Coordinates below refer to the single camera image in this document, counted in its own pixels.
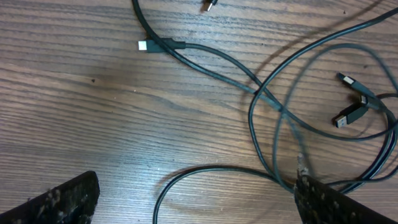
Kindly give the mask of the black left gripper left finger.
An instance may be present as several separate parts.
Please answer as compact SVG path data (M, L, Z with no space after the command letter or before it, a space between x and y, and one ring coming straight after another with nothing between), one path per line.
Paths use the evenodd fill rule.
M100 196L96 172L87 171L1 214L1 224L90 224Z

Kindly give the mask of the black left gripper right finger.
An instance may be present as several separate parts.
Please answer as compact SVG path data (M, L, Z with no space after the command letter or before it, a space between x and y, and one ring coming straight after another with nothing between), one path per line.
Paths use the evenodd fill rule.
M294 198L305 224L395 224L308 175L298 176Z

